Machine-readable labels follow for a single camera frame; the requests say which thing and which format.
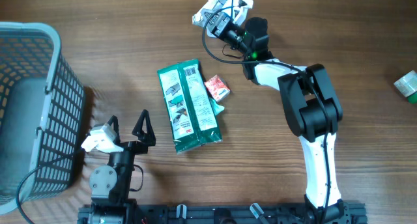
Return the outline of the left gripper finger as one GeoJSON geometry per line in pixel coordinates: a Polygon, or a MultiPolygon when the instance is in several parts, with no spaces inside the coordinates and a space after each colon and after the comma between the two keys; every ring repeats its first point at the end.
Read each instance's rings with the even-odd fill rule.
{"type": "Polygon", "coordinates": [[[119,133],[119,122],[118,122],[118,118],[115,115],[112,115],[110,117],[110,119],[108,120],[108,124],[110,126],[113,126],[113,130],[116,133],[115,142],[116,143],[120,143],[121,142],[121,139],[120,139],[120,133],[119,133]]]}
{"type": "Polygon", "coordinates": [[[136,136],[142,144],[153,147],[156,145],[156,136],[151,125],[149,112],[144,109],[132,130],[132,135],[136,136]]]}

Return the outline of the white tissue pack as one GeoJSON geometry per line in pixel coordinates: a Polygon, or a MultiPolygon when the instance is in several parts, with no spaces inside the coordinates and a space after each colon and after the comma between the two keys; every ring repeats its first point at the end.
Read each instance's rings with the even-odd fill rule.
{"type": "Polygon", "coordinates": [[[232,36],[240,37],[243,40],[255,41],[255,37],[251,35],[247,30],[245,30],[241,25],[246,20],[246,16],[248,11],[253,8],[253,0],[246,0],[248,3],[247,6],[242,8],[235,8],[233,9],[233,5],[231,7],[222,8],[218,3],[218,0],[208,0],[202,7],[207,9],[215,10],[215,13],[207,20],[201,20],[201,9],[192,16],[192,24],[203,28],[202,32],[202,39],[208,35],[211,38],[219,38],[220,40],[224,40],[225,38],[229,38],[232,36]],[[220,12],[224,12],[231,17],[231,23],[227,26],[227,28],[223,31],[221,37],[213,36],[208,30],[207,25],[209,21],[220,12]]]}

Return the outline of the green 3M cloth package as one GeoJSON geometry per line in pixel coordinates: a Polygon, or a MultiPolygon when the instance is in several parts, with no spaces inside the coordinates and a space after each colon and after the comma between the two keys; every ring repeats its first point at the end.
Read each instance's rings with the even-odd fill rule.
{"type": "Polygon", "coordinates": [[[222,133],[200,73],[197,59],[157,71],[169,115],[173,143],[180,154],[219,143],[222,133]]]}

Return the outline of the red white small box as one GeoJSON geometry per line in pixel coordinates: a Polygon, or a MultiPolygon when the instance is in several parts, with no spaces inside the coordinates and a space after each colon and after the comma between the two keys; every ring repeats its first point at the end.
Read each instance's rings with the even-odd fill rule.
{"type": "Polygon", "coordinates": [[[222,101],[227,97],[231,90],[219,75],[215,75],[204,82],[205,87],[216,102],[222,101]]]}

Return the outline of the teal wet wipes pack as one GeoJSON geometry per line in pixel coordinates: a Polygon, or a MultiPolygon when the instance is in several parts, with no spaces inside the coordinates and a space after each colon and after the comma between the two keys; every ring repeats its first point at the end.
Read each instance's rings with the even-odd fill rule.
{"type": "Polygon", "coordinates": [[[215,116],[219,115],[222,111],[225,110],[225,107],[219,105],[215,99],[209,98],[209,101],[215,116]]]}

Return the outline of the green lid jar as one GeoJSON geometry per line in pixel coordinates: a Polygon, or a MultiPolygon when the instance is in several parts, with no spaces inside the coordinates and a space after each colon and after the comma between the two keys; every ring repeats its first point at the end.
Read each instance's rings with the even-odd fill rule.
{"type": "Polygon", "coordinates": [[[394,86],[409,103],[416,103],[417,76],[414,70],[395,81],[394,86]]]}

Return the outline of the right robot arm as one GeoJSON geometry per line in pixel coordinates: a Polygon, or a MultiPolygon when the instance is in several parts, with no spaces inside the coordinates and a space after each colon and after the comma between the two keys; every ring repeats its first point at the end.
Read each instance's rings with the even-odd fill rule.
{"type": "Polygon", "coordinates": [[[336,181],[334,146],[343,110],[330,77],[322,64],[293,66],[275,58],[268,49],[268,23],[250,18],[245,26],[234,22],[236,8],[250,5],[238,0],[208,0],[192,16],[192,23],[228,44],[241,56],[246,79],[280,92],[288,126],[302,145],[306,162],[306,223],[329,223],[344,216],[336,181]]]}

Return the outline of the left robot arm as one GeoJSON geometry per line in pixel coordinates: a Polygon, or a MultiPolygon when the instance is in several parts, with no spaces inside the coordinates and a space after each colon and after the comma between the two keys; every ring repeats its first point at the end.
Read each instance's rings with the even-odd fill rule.
{"type": "Polygon", "coordinates": [[[89,178],[92,203],[89,208],[79,211],[78,223],[136,223],[139,217],[137,202],[128,195],[140,190],[130,187],[132,172],[141,168],[134,163],[135,156],[146,154],[149,147],[156,144],[149,112],[146,109],[141,112],[132,130],[136,141],[120,140],[116,116],[101,126],[96,125],[93,130],[98,129],[103,129],[110,138],[109,144],[115,148],[106,150],[109,154],[107,165],[96,168],[89,178]]]}

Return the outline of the grey mesh plastic basket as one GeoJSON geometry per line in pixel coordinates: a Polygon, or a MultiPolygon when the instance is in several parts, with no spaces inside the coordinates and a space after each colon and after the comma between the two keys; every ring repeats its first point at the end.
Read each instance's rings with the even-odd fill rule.
{"type": "Polygon", "coordinates": [[[74,176],[85,91],[45,23],[1,22],[1,213],[54,197],[74,176]]]}

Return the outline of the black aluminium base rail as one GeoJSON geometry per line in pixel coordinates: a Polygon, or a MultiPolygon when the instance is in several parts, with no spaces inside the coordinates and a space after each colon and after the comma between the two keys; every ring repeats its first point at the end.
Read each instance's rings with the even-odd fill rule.
{"type": "Polygon", "coordinates": [[[365,205],[341,203],[328,207],[326,214],[303,203],[276,205],[178,206],[137,205],[80,208],[78,223],[367,223],[365,205]]]}

